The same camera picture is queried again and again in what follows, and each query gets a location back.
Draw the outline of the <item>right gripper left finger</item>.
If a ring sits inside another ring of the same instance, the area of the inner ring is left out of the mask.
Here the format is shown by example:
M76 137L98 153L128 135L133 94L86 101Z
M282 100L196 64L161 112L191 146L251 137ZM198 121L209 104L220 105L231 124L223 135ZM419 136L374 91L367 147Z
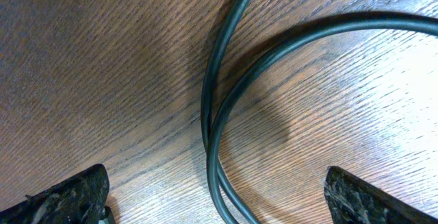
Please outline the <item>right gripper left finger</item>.
M105 166L95 164L1 211L1 223L109 223L110 207L105 204L109 184Z

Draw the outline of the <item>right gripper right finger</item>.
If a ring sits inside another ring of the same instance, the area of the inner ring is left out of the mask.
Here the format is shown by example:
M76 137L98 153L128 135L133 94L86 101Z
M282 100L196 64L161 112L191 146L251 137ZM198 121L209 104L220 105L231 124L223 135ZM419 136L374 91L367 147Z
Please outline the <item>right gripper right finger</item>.
M338 166L330 166L324 197L334 223L435 223L435 218Z

